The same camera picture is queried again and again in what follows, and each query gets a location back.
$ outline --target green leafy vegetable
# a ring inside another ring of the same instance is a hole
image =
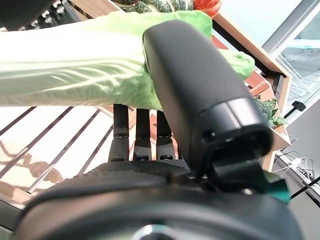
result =
[[[0,32],[0,106],[124,104],[161,110],[145,71],[142,35],[174,19],[211,39],[212,20],[201,11],[112,12],[52,28]],[[243,80],[253,71],[250,56],[221,53]]]
[[[267,119],[271,128],[279,127],[288,123],[283,117],[275,116],[278,111],[278,109],[275,109],[277,104],[277,100],[275,98],[262,101],[259,96],[255,98],[255,102]]]

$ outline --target orange pumpkin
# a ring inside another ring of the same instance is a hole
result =
[[[213,19],[217,15],[221,3],[222,0],[193,0],[193,9],[200,10]]]

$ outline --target green squash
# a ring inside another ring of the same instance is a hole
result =
[[[113,0],[124,11],[140,14],[150,12],[171,13],[176,11],[192,11],[193,0]]]

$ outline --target pumpkin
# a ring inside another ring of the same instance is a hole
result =
[[[194,9],[193,0],[139,0],[135,1],[135,3],[133,0],[113,1],[126,12],[137,12],[140,14],[148,12],[171,13]]]
[[[214,18],[217,15],[222,4],[222,0],[194,0],[193,5],[195,10],[200,10]]]

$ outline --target black plastic casing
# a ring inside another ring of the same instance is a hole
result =
[[[287,206],[270,196],[151,187],[50,199],[28,212],[12,240],[116,239],[101,234],[151,223],[185,224],[199,239],[207,231],[213,240],[302,239]]]
[[[144,32],[143,50],[183,158],[199,176],[229,142],[257,157],[271,150],[272,132],[243,81],[195,28],[180,20],[151,27]]]

